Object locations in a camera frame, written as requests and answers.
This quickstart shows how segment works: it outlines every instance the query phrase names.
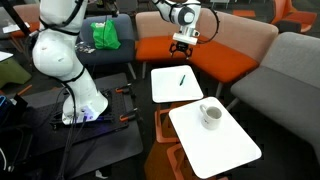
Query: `chair leg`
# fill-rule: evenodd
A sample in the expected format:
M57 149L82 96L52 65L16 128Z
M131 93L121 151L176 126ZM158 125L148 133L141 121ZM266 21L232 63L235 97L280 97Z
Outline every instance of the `chair leg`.
M147 62L143 62L143 64L142 64L142 79L144 79L146 77L146 66L147 66Z
M129 70L130 70L130 72L132 74L133 79L137 79L136 73L134 72L131 63L127 63L127 65L128 65L128 68L129 68Z
M222 84L221 82L219 82L218 88L217 88L217 91L216 91L216 98L217 98L217 99L219 99L219 96L220 96L222 87L223 87L223 84Z
M230 111L235 105L237 105L240 102L240 99L235 98L227 107L227 111Z

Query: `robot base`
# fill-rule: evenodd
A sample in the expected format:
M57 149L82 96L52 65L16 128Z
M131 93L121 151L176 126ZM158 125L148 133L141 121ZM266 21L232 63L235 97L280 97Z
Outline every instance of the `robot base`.
M108 100L106 98L100 93L100 91L98 91L95 97L91 98L90 101L77 103L77 120L75 122L82 123L83 121L90 122L97 120L100 114L102 114L108 107ZM63 112L64 113L62 114L62 122L65 125L72 124L74 112L71 96L69 96L64 102Z

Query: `orange seat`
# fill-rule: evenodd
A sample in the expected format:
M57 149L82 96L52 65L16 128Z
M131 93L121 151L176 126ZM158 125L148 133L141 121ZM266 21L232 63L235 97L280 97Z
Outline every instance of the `orange seat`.
M147 37L139 40L136 60L142 62L157 62L165 60L185 60L183 53L175 53L173 57L169 52L172 36Z
M317 18L317 13L296 10L291 0L274 0L274 14L271 24L281 20L296 22L301 24L300 33L309 31Z
M221 83L229 83L259 65L249 56L216 41L194 47L190 62Z

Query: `pen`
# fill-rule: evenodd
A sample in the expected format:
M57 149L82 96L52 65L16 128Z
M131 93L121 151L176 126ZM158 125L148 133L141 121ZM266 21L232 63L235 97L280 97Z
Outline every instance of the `pen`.
M180 81L180 86L183 84L184 78L186 77L186 75L183 75L181 81Z

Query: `couch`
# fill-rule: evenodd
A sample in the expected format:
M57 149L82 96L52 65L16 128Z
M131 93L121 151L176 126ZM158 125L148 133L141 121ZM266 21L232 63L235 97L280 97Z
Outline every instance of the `couch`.
M278 29L270 24L218 12L220 28L216 37L207 44L193 47L193 55L188 60L222 85L232 82L258 67L269 46L278 35ZM138 13L136 24L139 36L136 60L145 64L163 60L177 60L185 56L180 53L170 57L169 47L172 34L179 27L161 19L159 12ZM210 38L216 29L216 20L210 9L202 8L196 29L199 39Z
M320 39L279 35L259 68L231 92L271 120L309 142L320 163Z
M93 30L90 25L91 23L103 23L107 19L114 22L117 38L121 43L120 47L115 50L96 49L93 53L77 51L77 57L82 64L89 66L126 63L132 78L136 79L136 74L131 65L131 62L135 59L135 37L129 15L119 14L118 17L108 15L86 18L83 21L78 41L83 41L92 48L95 48Z

